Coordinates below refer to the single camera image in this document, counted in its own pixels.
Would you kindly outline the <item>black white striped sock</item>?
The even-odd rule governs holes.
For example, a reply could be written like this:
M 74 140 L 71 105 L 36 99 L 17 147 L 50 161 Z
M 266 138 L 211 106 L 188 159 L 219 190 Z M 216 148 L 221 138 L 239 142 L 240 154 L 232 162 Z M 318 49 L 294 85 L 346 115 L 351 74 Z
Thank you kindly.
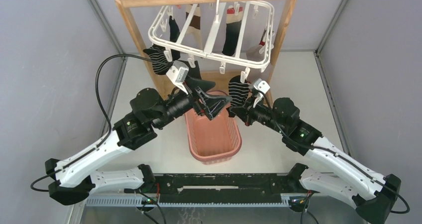
M 232 107 L 241 107 L 246 103 L 249 94 L 249 84 L 241 81 L 241 76 L 237 75 L 228 82 L 228 92 L 232 97 L 230 105 Z

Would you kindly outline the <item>white plastic clip hanger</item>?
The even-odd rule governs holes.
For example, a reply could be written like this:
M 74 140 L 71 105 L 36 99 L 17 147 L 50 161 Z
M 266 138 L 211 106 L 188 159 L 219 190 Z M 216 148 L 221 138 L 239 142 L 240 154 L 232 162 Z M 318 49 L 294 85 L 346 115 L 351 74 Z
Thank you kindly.
M 201 34 L 203 49 L 199 49 L 192 34 L 186 34 L 192 20 L 193 12 L 197 5 L 201 8 Z M 214 13 L 206 12 L 205 4 L 186 4 L 184 23 L 178 25 L 180 35 L 176 42 L 170 41 L 169 17 L 175 18 L 174 5 L 162 6 L 155 20 L 148 30 L 148 38 L 151 45 L 159 45 L 165 48 L 164 54 L 169 62 L 172 59 L 171 49 L 180 51 L 180 59 L 185 57 L 192 68 L 198 58 L 205 58 L 219 62 L 220 73 L 225 73 L 227 65 L 234 65 L 241 69 L 241 77 L 246 79 L 253 70 L 263 73 L 271 63 L 273 45 L 274 7 L 267 1 L 234 1 L 222 2 L 215 0 L 210 3 L 210 9 Z M 226 11 L 233 6 L 238 13 L 239 7 L 243 7 L 243 18 L 236 47 L 233 56 L 222 54 L 225 32 Z M 250 61 L 246 58 L 246 51 L 255 45 L 265 46 L 265 58 L 260 62 Z

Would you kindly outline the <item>plain black sock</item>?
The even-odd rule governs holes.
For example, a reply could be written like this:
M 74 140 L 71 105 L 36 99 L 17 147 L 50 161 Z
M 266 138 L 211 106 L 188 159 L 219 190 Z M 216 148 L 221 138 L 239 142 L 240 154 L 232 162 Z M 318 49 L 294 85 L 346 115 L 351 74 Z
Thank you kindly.
M 183 61 L 189 68 L 188 76 L 195 79 L 202 79 L 198 61 L 195 61 L 195 67 L 192 68 L 188 61 Z

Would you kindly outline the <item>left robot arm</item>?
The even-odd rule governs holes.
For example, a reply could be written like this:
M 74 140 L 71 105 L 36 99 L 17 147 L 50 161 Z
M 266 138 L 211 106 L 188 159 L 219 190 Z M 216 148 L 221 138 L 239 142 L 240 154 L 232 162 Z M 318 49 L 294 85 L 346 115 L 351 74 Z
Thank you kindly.
M 156 89 L 145 88 L 130 101 L 131 112 L 112 129 L 79 153 L 45 162 L 50 198 L 62 205 L 73 205 L 98 192 L 140 189 L 148 193 L 156 185 L 150 166 L 140 164 L 124 171 L 101 171 L 110 161 L 137 150 L 157 137 L 156 130 L 195 111 L 209 120 L 216 118 L 231 101 L 229 95 L 212 95 L 215 82 L 188 77 L 182 91 L 162 99 Z

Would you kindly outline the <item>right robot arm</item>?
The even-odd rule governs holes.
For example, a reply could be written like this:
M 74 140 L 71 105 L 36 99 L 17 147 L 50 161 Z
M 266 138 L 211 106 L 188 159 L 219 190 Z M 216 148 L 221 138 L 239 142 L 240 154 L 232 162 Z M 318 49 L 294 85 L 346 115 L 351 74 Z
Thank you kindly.
M 242 106 L 232 103 L 229 115 L 239 117 L 246 126 L 256 121 L 278 132 L 290 150 L 336 175 L 326 176 L 302 165 L 301 173 L 287 179 L 290 190 L 317 191 L 350 205 L 370 224 L 385 223 L 399 197 L 400 178 L 373 171 L 338 149 L 319 130 L 300 119 L 300 109 L 290 98 L 276 99 L 272 108 L 253 103 L 253 98 Z

